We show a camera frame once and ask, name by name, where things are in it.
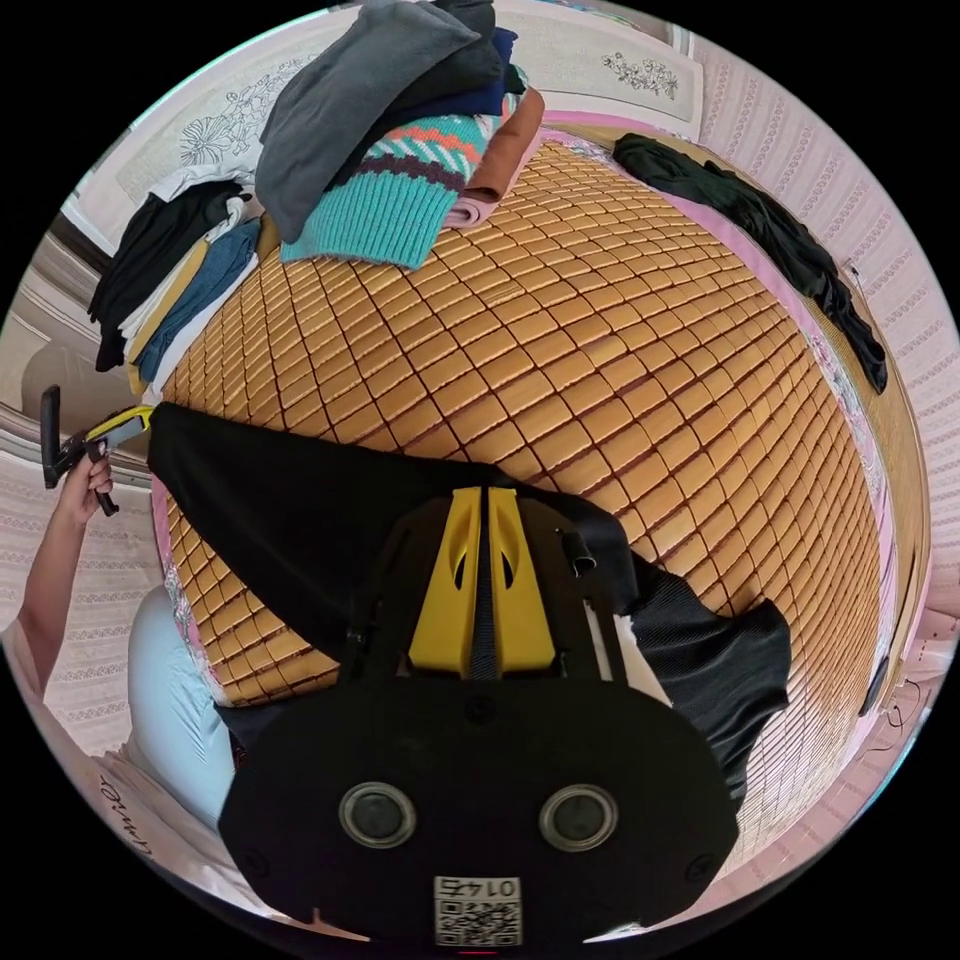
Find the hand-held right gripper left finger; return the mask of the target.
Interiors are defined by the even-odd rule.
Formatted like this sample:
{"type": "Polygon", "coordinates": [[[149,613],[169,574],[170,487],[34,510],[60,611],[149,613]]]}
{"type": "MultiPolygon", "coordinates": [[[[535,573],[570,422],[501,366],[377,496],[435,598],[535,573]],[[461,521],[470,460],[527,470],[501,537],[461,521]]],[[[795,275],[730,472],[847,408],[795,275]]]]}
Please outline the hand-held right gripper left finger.
{"type": "Polygon", "coordinates": [[[413,668],[465,678],[473,644],[481,489],[453,492],[408,657],[413,668]]]}

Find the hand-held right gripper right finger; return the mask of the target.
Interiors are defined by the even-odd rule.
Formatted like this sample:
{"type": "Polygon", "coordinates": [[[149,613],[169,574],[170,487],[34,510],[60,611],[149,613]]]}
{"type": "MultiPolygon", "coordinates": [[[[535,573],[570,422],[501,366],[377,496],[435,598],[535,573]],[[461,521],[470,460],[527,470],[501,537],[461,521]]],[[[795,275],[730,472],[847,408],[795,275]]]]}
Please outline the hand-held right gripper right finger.
{"type": "Polygon", "coordinates": [[[549,670],[555,647],[516,494],[487,490],[493,632],[500,676],[549,670]]]}

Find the person's left hand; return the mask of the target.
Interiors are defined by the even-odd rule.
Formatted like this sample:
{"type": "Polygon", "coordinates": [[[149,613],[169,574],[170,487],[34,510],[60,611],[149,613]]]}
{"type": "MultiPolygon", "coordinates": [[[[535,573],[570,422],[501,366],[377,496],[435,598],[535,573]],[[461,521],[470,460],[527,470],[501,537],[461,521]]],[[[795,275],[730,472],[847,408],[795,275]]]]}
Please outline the person's left hand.
{"type": "Polygon", "coordinates": [[[95,458],[84,453],[63,481],[58,509],[74,526],[84,526],[100,509],[98,497],[113,488],[110,461],[106,453],[95,458]]]}

